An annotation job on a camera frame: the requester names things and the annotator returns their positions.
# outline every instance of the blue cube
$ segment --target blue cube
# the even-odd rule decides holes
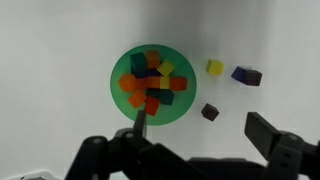
[[[241,83],[243,83],[243,78],[244,78],[244,74],[245,74],[245,71],[243,68],[241,67],[237,67],[234,72],[232,73],[231,77]]]
[[[147,69],[145,71],[145,76],[161,76],[161,74],[157,71],[157,69]]]

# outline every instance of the pile of cubes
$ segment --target pile of cubes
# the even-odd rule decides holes
[[[218,60],[208,60],[206,71],[209,74],[220,76],[223,72],[224,64]],[[262,73],[256,70],[237,67],[231,77],[247,86],[260,86]],[[201,111],[203,117],[210,121],[214,121],[219,115],[219,111],[211,104],[206,104]]]
[[[130,55],[131,74],[118,80],[123,92],[132,93],[128,103],[133,108],[145,104],[146,114],[155,116],[159,105],[172,105],[174,92],[187,89],[187,78],[170,76],[175,67],[169,60],[161,62],[157,50],[147,50]]]

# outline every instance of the green cube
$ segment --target green cube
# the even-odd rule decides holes
[[[172,105],[174,94],[170,89],[160,89],[159,100],[161,104]]]
[[[146,95],[153,98],[159,97],[159,89],[148,88],[146,91]]]
[[[130,59],[131,59],[131,67],[134,72],[138,73],[138,72],[144,72],[147,70],[147,66],[148,66],[147,59],[142,52],[130,55]]]

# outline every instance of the red cube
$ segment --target red cube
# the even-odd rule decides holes
[[[137,78],[137,88],[140,90],[146,90],[148,88],[148,79],[147,78]]]
[[[173,91],[184,91],[187,89],[187,82],[185,77],[171,77],[169,87]]]
[[[144,106],[144,111],[146,114],[155,116],[159,107],[159,99],[148,96],[146,99],[146,105]]]

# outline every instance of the navy cube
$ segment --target navy cube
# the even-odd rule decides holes
[[[146,95],[153,98],[159,97],[159,89],[148,88],[146,91]]]
[[[157,69],[147,69],[145,71],[145,76],[161,76],[161,74],[157,71]]]
[[[242,82],[248,86],[260,86],[262,73],[256,70],[246,70]]]
[[[142,52],[130,55],[130,60],[134,72],[138,73],[147,70],[147,59]]]
[[[210,121],[214,121],[219,115],[218,109],[208,103],[204,106],[201,113],[204,118],[207,118]]]
[[[170,89],[160,89],[159,100],[161,104],[172,105],[174,94]]]
[[[245,69],[238,66],[232,73],[231,77],[239,82],[243,82],[243,76],[245,71]]]

